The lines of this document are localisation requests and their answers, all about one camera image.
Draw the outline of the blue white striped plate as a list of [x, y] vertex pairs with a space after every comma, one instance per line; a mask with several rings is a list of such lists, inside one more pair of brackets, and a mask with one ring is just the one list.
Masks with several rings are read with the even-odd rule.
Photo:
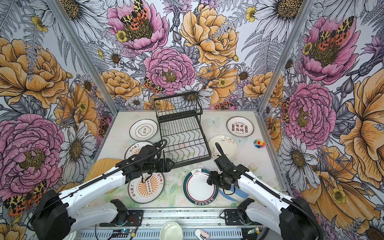
[[242, 201], [242, 200], [247, 199], [249, 197], [248, 193], [243, 192], [242, 190], [236, 188], [233, 185], [231, 186], [231, 189], [228, 191], [227, 190], [223, 191], [223, 189], [220, 189], [219, 193], [224, 198], [226, 198], [227, 200], [232, 201], [232, 202], [239, 202], [239, 201]]

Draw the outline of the green red rimmed plate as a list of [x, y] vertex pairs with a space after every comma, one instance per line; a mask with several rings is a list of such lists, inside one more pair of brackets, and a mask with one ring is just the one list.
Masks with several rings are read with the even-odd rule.
[[183, 193], [190, 203], [205, 206], [217, 198], [219, 189], [207, 183], [209, 175], [210, 171], [206, 169], [195, 169], [186, 175], [183, 181]]

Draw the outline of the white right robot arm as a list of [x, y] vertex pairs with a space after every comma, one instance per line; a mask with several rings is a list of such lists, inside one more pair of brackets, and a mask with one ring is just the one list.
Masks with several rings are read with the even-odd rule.
[[238, 206], [242, 223], [256, 222], [279, 234], [284, 240], [322, 240], [324, 233], [303, 198], [292, 198], [265, 184], [243, 165], [235, 166], [224, 154], [219, 143], [208, 185], [224, 191], [241, 190], [250, 195]]

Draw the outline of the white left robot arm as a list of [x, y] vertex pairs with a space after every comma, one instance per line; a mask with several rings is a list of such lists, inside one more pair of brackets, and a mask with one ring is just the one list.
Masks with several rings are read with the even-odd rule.
[[104, 193], [135, 179], [145, 180], [144, 175], [169, 172], [174, 163], [161, 158], [167, 140], [161, 140], [141, 148], [139, 154], [119, 162], [101, 176], [57, 193], [50, 190], [42, 195], [31, 218], [31, 225], [40, 240], [57, 240], [65, 237], [74, 225], [71, 215], [88, 202]]

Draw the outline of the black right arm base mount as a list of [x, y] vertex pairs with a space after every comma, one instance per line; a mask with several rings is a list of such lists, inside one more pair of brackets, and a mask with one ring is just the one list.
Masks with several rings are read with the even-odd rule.
[[225, 209], [219, 215], [225, 221], [226, 226], [255, 226], [259, 223], [253, 222], [246, 215], [247, 207], [254, 203], [253, 199], [245, 199], [236, 209]]

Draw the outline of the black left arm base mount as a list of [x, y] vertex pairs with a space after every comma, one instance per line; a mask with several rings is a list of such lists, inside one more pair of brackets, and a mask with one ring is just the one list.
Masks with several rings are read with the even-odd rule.
[[111, 200], [118, 211], [110, 223], [100, 223], [100, 227], [140, 227], [143, 220], [143, 210], [128, 210], [120, 200]]

